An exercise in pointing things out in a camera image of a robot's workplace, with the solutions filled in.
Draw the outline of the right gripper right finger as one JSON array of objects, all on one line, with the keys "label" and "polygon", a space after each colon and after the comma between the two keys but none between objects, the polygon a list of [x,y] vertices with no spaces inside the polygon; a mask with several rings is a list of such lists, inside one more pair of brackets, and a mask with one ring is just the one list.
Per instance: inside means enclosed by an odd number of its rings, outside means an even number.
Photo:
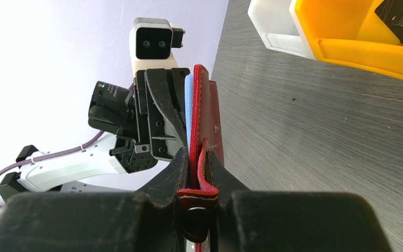
[{"label": "right gripper right finger", "polygon": [[373,208],[345,192],[252,191],[212,151],[219,189],[211,251],[391,251]]}]

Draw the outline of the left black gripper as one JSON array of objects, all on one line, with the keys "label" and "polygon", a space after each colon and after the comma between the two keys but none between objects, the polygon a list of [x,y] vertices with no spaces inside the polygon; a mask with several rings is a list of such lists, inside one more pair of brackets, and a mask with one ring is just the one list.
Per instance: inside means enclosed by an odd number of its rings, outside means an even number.
[{"label": "left black gripper", "polygon": [[97,82],[90,101],[88,124],[115,134],[109,151],[128,173],[170,161],[185,146],[184,79],[187,68],[138,71],[126,89]]}]

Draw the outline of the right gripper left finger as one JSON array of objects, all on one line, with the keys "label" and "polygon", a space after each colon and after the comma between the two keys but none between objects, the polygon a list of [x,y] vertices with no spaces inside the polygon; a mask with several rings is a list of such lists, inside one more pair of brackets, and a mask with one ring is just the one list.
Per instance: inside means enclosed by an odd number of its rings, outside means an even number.
[{"label": "right gripper left finger", "polygon": [[135,192],[21,193],[0,213],[0,251],[184,251],[177,191],[188,152]]}]

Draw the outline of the red card holder wallet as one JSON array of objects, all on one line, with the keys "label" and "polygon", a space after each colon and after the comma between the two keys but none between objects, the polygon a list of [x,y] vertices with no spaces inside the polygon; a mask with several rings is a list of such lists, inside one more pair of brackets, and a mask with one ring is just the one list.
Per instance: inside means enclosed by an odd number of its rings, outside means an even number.
[{"label": "red card holder wallet", "polygon": [[189,120],[189,184],[177,192],[184,211],[182,230],[195,251],[204,251],[215,219],[219,190],[207,164],[208,151],[224,162],[217,84],[203,65],[193,70],[192,118]]}]

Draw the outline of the dark grey credit card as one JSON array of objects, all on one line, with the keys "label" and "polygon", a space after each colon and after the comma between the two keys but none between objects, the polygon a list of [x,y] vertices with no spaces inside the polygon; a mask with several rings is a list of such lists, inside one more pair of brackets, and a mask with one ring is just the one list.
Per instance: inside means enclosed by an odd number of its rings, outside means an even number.
[{"label": "dark grey credit card", "polygon": [[384,0],[376,7],[375,14],[403,44],[403,0]]}]

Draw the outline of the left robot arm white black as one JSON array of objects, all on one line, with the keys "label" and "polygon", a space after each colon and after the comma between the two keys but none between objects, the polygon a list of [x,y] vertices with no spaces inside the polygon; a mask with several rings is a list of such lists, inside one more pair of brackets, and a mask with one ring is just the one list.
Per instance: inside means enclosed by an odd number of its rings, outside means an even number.
[{"label": "left robot arm white black", "polygon": [[104,132],[71,150],[48,153],[25,146],[16,159],[18,171],[0,182],[0,196],[22,192],[91,192],[99,187],[78,181],[106,174],[136,173],[170,161],[185,145],[185,78],[187,68],[148,69],[135,74],[129,89],[96,83],[88,124]]}]

